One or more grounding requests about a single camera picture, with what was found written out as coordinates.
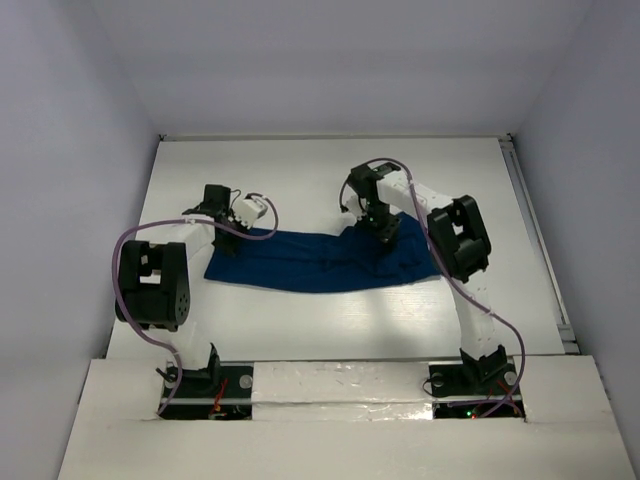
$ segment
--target folded cloth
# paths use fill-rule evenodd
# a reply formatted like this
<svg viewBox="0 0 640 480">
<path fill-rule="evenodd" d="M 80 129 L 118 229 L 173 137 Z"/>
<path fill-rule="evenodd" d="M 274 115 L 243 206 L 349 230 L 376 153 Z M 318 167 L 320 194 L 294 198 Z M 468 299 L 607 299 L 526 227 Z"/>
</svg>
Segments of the folded cloth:
<svg viewBox="0 0 640 480">
<path fill-rule="evenodd" d="M 235 257 L 216 250 L 204 278 L 289 292 L 337 293 L 438 275 L 420 225 L 409 215 L 400 217 L 393 248 L 356 227 L 339 236 L 278 231 L 269 240 L 243 241 Z M 250 233 L 268 230 L 253 228 Z"/>
</svg>

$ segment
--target white wall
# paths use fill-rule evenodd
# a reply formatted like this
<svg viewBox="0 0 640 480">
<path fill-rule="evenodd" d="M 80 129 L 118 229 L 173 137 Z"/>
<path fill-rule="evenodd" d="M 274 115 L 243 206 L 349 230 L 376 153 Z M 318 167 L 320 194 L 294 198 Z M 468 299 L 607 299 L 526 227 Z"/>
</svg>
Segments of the white wall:
<svg viewBox="0 0 640 480">
<path fill-rule="evenodd" d="M 598 0 L 516 137 L 571 322 L 637 472 L 639 46 L 640 2 Z"/>
<path fill-rule="evenodd" d="M 591 0 L 93 0 L 162 133 L 505 133 Z"/>
<path fill-rule="evenodd" d="M 0 2 L 0 478 L 57 471 L 157 135 L 84 0 Z"/>
</svg>

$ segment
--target gray wall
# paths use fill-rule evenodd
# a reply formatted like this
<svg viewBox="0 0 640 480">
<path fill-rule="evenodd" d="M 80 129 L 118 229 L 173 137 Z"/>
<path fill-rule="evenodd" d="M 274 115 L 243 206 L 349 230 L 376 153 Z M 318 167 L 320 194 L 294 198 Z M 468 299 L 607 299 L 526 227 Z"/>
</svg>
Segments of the gray wall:
<svg viewBox="0 0 640 480">
<path fill-rule="evenodd" d="M 504 133 L 591 0 L 93 0 L 162 133 Z"/>
<path fill-rule="evenodd" d="M 640 2 L 598 0 L 517 149 L 583 351 L 640 472 Z"/>
<path fill-rule="evenodd" d="M 157 136 L 84 0 L 0 2 L 0 478 L 56 478 Z"/>
</svg>

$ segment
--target wall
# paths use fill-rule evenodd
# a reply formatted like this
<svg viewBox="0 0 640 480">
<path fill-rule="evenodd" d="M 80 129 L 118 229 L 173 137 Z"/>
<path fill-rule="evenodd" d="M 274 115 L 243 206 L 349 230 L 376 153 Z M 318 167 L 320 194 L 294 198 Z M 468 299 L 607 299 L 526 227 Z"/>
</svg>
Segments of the wall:
<svg viewBox="0 0 640 480">
<path fill-rule="evenodd" d="M 640 3 L 598 0 L 516 137 L 571 323 L 640 472 Z"/>
<path fill-rule="evenodd" d="M 0 478 L 57 477 L 157 135 L 83 0 L 0 4 Z"/>
<path fill-rule="evenodd" d="M 93 0 L 162 133 L 514 130 L 591 0 Z"/>
</svg>

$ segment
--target fabric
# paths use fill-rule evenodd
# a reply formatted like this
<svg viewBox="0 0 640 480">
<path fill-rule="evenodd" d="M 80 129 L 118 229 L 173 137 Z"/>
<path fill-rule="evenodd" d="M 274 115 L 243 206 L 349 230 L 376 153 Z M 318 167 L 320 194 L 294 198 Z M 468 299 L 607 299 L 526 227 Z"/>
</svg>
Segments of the fabric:
<svg viewBox="0 0 640 480">
<path fill-rule="evenodd" d="M 215 251 L 204 277 L 289 292 L 337 293 L 413 283 L 438 275 L 412 217 L 402 221 L 393 249 L 370 232 L 347 227 L 339 236 L 277 232 L 264 241 L 243 241 L 235 257 Z M 254 228 L 251 234 L 268 230 Z"/>
</svg>

